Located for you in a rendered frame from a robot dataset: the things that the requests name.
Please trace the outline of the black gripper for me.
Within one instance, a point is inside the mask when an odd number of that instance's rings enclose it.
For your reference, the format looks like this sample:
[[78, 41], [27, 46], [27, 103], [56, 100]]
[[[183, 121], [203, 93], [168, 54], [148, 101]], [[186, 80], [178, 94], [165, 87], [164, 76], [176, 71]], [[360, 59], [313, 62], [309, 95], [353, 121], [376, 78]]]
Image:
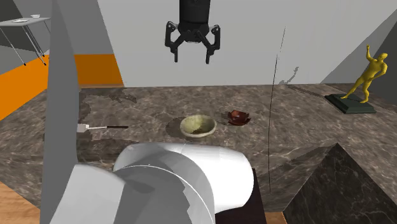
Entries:
[[[214, 35], [214, 43], [210, 44], [206, 35], [209, 33], [209, 12], [211, 0], [179, 0], [179, 24], [167, 22], [165, 30], [165, 46], [174, 54], [174, 62], [178, 61], [178, 47], [185, 42], [200, 43], [206, 47], [205, 63], [209, 64], [210, 56], [220, 49], [221, 29], [219, 25], [210, 28]], [[180, 35], [171, 41], [171, 34], [178, 30]]]

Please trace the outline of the cream bowl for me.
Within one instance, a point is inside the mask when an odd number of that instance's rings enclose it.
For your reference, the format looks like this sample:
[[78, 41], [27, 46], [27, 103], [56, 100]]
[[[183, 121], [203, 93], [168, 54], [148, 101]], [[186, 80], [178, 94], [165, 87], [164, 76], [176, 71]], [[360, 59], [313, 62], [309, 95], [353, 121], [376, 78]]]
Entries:
[[186, 137], [201, 138], [214, 133], [217, 122], [207, 115], [192, 115], [181, 120], [181, 133]]

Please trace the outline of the grey folding table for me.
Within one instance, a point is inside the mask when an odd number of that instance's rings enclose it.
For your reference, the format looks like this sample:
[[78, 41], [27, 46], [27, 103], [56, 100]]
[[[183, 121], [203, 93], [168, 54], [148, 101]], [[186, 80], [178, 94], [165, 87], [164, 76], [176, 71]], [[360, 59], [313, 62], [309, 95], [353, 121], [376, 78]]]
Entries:
[[14, 47], [13, 43], [10, 41], [10, 39], [7, 37], [5, 32], [3, 31], [4, 27], [21, 27], [24, 33], [26, 34], [28, 40], [31, 42], [31, 45], [35, 49], [35, 54], [37, 58], [44, 64], [44, 66], [47, 66], [46, 62], [44, 61], [45, 58], [45, 53], [41, 49], [38, 41], [34, 37], [32, 31], [30, 30], [29, 26], [32, 24], [37, 24], [37, 23], [44, 23], [47, 31], [49, 34], [51, 34], [50, 28], [48, 24], [46, 23], [47, 20], [50, 20], [50, 17], [41, 17], [41, 15], [31, 15], [29, 18], [18, 18], [18, 19], [13, 19], [13, 20], [6, 20], [0, 22], [0, 33], [5, 37], [7, 42], [10, 44], [18, 58], [21, 60], [22, 64], [26, 66], [26, 62], [23, 60], [23, 58], [20, 56], [18, 53], [17, 49]]

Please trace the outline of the yellow figure on dark base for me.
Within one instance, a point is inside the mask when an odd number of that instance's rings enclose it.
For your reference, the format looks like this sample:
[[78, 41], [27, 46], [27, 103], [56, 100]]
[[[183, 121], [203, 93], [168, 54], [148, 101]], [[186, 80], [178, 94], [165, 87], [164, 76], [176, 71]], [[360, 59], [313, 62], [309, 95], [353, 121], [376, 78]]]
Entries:
[[[386, 59], [387, 56], [387, 53], [382, 53], [377, 58], [373, 58], [370, 54], [370, 45], [367, 45], [366, 59], [369, 61], [369, 64], [361, 76], [355, 81], [354, 85], [344, 95], [330, 94], [326, 95], [324, 98], [344, 114], [376, 113], [374, 107], [368, 103], [370, 95], [368, 88], [374, 79], [386, 74], [387, 64], [384, 62], [384, 59]], [[353, 94], [360, 85], [364, 93], [363, 100]]]

